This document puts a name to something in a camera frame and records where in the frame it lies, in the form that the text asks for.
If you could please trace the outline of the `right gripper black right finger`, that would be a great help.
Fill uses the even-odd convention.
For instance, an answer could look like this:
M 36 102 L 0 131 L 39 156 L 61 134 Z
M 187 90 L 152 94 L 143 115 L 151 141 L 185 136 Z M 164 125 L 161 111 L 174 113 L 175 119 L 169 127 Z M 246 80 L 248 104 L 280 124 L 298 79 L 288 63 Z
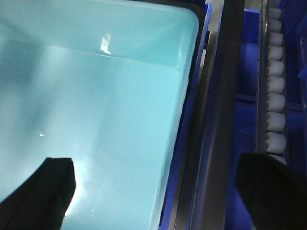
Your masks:
M 236 188 L 256 229 L 307 228 L 307 178 L 275 158 L 242 154 Z

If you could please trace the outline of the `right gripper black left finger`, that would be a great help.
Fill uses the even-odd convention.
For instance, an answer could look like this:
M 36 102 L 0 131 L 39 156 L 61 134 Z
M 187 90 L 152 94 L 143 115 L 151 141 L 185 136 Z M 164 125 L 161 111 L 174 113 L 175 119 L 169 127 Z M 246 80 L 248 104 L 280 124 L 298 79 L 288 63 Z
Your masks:
M 0 204 L 2 230 L 59 230 L 76 189 L 71 158 L 46 158 Z

